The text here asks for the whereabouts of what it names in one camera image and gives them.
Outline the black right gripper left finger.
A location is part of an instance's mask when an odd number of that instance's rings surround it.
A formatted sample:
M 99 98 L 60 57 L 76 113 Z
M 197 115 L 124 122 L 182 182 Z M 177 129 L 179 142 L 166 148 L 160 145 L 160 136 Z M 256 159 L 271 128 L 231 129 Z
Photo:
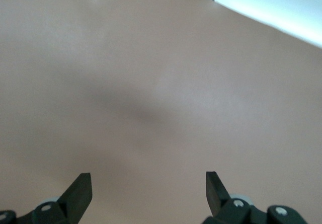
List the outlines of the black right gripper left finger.
M 56 201 L 39 204 L 26 215 L 0 211 L 0 224 L 78 224 L 92 200 L 90 173 L 81 173 Z

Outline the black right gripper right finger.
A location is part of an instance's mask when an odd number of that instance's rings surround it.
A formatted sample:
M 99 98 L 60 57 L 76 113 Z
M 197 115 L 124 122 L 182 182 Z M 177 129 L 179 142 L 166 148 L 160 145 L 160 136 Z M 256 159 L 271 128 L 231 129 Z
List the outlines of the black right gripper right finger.
M 212 216 L 203 224 L 306 224 L 291 207 L 272 205 L 263 212 L 240 197 L 232 198 L 216 172 L 206 173 L 206 197 Z

